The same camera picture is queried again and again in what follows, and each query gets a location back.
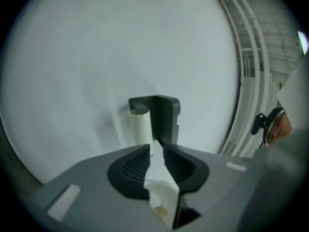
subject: person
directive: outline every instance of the person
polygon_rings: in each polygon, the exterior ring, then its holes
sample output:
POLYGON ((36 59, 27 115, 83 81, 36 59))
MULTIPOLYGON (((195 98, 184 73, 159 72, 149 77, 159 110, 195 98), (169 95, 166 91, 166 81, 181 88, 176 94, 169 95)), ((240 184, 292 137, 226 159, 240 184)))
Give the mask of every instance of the person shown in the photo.
POLYGON ((268 116, 258 114, 255 118, 251 134, 255 135, 259 129, 263 129, 263 144, 273 146, 281 137, 292 133, 290 120, 283 108, 274 108, 268 116))

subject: black headset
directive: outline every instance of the black headset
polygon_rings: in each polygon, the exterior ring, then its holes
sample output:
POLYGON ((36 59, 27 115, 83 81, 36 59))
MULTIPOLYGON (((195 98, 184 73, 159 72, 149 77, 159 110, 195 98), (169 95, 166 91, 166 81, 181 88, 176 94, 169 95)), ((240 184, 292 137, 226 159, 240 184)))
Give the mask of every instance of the black headset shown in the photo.
POLYGON ((282 107, 274 108, 268 116, 265 116, 263 113, 258 114, 255 117, 251 134, 256 135, 258 131, 261 129, 264 129, 263 131, 263 142, 260 145, 262 147, 263 144, 266 144, 266 134, 268 131, 268 128, 271 124, 271 122, 278 116, 278 114, 283 111, 282 107))

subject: paper towel roll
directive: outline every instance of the paper towel roll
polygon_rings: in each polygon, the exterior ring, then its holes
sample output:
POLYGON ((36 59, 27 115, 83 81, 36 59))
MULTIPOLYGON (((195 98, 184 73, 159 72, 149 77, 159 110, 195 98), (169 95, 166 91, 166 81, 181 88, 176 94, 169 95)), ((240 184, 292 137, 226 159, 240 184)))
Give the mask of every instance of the paper towel roll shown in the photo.
POLYGON ((151 129, 150 111, 139 115, 137 110, 129 112, 131 128, 136 145, 150 144, 150 156, 153 154, 153 132, 151 129))

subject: skin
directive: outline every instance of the skin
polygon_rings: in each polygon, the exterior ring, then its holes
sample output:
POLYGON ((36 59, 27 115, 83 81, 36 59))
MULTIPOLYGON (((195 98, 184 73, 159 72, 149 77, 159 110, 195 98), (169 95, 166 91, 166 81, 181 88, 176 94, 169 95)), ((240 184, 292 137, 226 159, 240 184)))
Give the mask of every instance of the skin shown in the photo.
POLYGON ((270 145, 274 145, 279 138, 290 135, 291 131, 290 120, 286 113, 283 113, 276 118, 271 130, 267 134, 267 140, 270 145))

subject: white paper roll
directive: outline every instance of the white paper roll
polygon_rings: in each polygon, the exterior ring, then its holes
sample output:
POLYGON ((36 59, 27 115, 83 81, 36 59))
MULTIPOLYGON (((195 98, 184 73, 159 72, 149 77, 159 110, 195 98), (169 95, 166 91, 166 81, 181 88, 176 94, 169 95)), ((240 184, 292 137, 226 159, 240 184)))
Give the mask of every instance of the white paper roll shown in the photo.
POLYGON ((139 115, 137 110, 132 110, 129 112, 129 119, 136 145, 150 144, 150 156, 152 156, 154 152, 154 141, 151 129, 150 111, 143 115, 139 115))

